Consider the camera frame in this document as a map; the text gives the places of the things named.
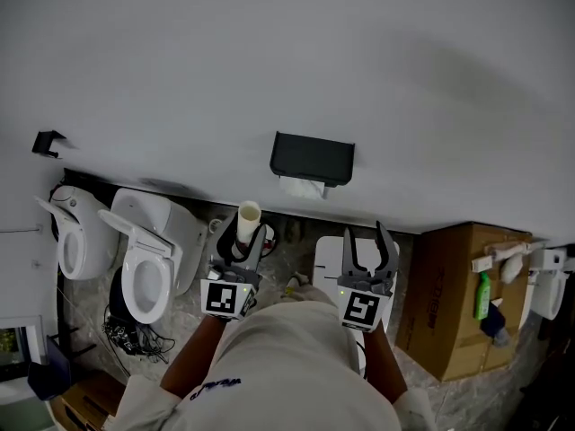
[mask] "white toilet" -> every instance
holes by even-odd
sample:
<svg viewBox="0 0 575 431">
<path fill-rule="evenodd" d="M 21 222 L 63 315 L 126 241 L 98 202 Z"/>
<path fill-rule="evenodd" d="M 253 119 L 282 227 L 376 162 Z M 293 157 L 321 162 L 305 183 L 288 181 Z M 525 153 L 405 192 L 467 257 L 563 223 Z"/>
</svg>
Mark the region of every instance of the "white toilet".
<svg viewBox="0 0 575 431">
<path fill-rule="evenodd" d="M 158 321 L 176 295 L 186 292 L 198 269 L 206 226 L 168 198 L 120 189 L 104 222 L 128 236 L 122 293 L 136 320 Z"/>
<path fill-rule="evenodd" d="M 118 251 L 119 234 L 100 217 L 106 206 L 92 193 L 64 185 L 50 202 L 34 197 L 56 219 L 57 260 L 64 276 L 83 280 L 103 275 Z"/>
</svg>

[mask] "marble floor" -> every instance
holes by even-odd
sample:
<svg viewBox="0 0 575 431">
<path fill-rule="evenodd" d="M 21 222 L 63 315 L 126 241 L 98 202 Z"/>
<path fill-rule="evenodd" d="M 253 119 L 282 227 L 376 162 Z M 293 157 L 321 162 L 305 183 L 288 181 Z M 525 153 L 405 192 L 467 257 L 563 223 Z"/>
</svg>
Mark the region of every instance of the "marble floor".
<svg viewBox="0 0 575 431">
<path fill-rule="evenodd" d="M 187 198 L 175 198 L 175 200 L 206 223 L 214 218 L 226 218 L 234 212 L 232 207 L 203 201 Z M 317 240 L 326 235 L 343 235 L 345 227 L 343 224 L 269 213 L 264 213 L 263 218 L 276 227 L 281 241 L 278 248 L 261 261 L 260 272 L 263 275 L 261 291 L 283 289 L 293 271 L 311 276 L 314 266 L 314 246 Z M 375 238 L 375 230 L 357 227 L 354 231 L 357 237 Z M 413 241 L 413 237 L 408 234 L 394 233 L 393 237 L 400 246 L 401 255 L 394 307 L 387 331 L 392 344 L 402 315 Z M 121 350 L 116 350 L 114 354 L 102 333 L 111 280 L 114 270 L 121 266 L 122 252 L 126 250 L 126 245 L 126 241 L 120 242 L 120 253 L 116 263 L 106 275 L 89 281 L 66 280 L 64 314 L 68 324 L 80 328 L 72 335 L 74 348 L 80 349 L 90 343 L 97 345 L 96 349 L 79 358 L 80 364 L 88 368 L 103 369 L 125 383 L 127 375 L 120 368 L 121 362 L 131 374 L 143 374 L 159 381 L 167 368 L 166 364 L 128 356 Z M 202 316 L 199 280 L 206 275 L 206 269 L 204 253 L 199 272 L 190 290 L 177 297 L 172 311 L 165 314 L 157 323 L 156 330 L 176 342 L 174 349 L 166 355 L 168 363 L 175 358 L 199 324 Z M 519 388 L 530 383 L 544 360 L 547 345 L 537 340 L 539 322 L 540 318 L 531 313 L 521 330 L 517 354 L 510 366 L 457 382 L 440 383 L 399 348 L 395 347 L 394 353 L 408 385 L 427 390 L 431 405 L 437 414 L 440 430 L 504 429 L 522 398 Z"/>
</svg>

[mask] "green bottle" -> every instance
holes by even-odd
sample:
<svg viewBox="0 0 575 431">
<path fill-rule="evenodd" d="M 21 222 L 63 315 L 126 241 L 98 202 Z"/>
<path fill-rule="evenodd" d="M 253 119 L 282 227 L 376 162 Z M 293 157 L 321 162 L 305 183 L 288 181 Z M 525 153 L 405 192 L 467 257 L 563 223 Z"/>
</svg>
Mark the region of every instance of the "green bottle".
<svg viewBox="0 0 575 431">
<path fill-rule="evenodd" d="M 491 282 L 487 273 L 482 271 L 479 276 L 481 283 L 477 288 L 477 295 L 475 296 L 475 319 L 478 321 L 487 318 L 491 297 Z"/>
</svg>

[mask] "white cylinder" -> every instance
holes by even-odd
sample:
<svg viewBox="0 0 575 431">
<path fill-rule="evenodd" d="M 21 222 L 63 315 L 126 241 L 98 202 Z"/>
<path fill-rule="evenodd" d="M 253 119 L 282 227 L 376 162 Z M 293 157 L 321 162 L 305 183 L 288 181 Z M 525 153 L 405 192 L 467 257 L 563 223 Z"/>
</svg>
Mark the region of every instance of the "white cylinder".
<svg viewBox="0 0 575 431">
<path fill-rule="evenodd" d="M 261 209 L 255 201 L 244 201 L 237 209 L 237 241 L 248 244 L 258 228 Z"/>
<path fill-rule="evenodd" d="M 559 270 L 539 273 L 531 300 L 531 310 L 548 320 L 554 320 L 561 308 L 566 279 L 567 275 Z"/>
</svg>

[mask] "person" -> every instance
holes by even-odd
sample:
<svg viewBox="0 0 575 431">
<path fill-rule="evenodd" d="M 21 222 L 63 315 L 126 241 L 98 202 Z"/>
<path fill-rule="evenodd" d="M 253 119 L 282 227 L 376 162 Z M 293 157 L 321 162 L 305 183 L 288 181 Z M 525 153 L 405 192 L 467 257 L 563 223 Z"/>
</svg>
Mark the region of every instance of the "person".
<svg viewBox="0 0 575 431">
<path fill-rule="evenodd" d="M 159 386 L 131 376 L 112 431 L 436 430 L 381 322 L 364 334 L 364 380 L 353 334 L 307 277 L 258 306 L 224 337 L 226 321 L 204 316 Z"/>
</svg>

